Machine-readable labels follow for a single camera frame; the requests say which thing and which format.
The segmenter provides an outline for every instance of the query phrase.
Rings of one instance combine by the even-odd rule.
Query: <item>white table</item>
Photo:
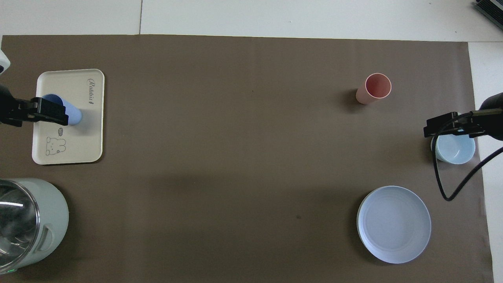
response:
[[[0,35],[141,33],[468,41],[474,108],[478,108],[485,98],[503,92],[503,31],[478,13],[473,3],[470,0],[0,0]],[[479,138],[481,158],[501,146],[501,141]],[[482,168],[495,282],[503,282],[501,168],[503,157]]]

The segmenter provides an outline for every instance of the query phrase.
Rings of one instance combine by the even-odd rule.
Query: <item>black cable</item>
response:
[[[484,166],[487,162],[491,161],[493,158],[495,158],[496,156],[498,156],[500,153],[503,152],[503,147],[498,149],[497,151],[493,152],[492,154],[490,154],[488,157],[484,158],[484,160],[482,160],[479,164],[477,164],[477,166],[475,166],[471,171],[470,173],[468,173],[468,175],[466,175],[466,177],[463,179],[463,181],[461,181],[461,183],[458,185],[458,187],[456,188],[456,190],[454,190],[454,192],[452,193],[451,196],[447,197],[445,195],[445,192],[444,192],[444,188],[442,187],[442,182],[440,180],[440,175],[439,175],[439,169],[438,169],[438,164],[437,164],[437,153],[436,153],[436,148],[437,148],[437,140],[438,140],[438,137],[440,135],[440,133],[451,123],[461,119],[461,118],[465,118],[465,117],[471,117],[473,116],[473,112],[468,112],[468,113],[464,113],[464,114],[461,114],[461,115],[458,115],[452,119],[450,119],[449,121],[447,121],[445,124],[443,124],[440,129],[437,131],[437,133],[433,136],[433,140],[432,140],[432,156],[433,156],[433,168],[435,169],[435,177],[437,178],[437,183],[439,185],[439,189],[440,189],[440,193],[442,194],[442,197],[446,200],[446,201],[452,201],[456,195],[458,195],[458,193],[461,191],[461,189],[465,186],[465,184],[470,180],[470,178],[475,174],[477,173],[477,171],[482,168],[482,166]]]

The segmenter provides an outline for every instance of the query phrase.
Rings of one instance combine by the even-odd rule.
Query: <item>brown tablecloth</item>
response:
[[[2,49],[17,98],[48,70],[106,77],[97,163],[37,165],[32,125],[0,125],[0,177],[47,180],[70,209],[56,251],[2,282],[493,280],[481,173],[445,202],[423,137],[426,119],[474,109],[466,43],[4,36]],[[374,72],[392,93],[360,105]],[[478,161],[441,164],[447,190]],[[384,185],[430,211],[430,243],[406,264],[357,233],[362,199]]]

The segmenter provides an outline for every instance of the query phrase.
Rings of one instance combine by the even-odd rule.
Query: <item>light blue bowl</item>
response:
[[[441,135],[437,140],[436,154],[438,160],[451,164],[463,164],[470,161],[474,153],[475,141],[467,134]]]

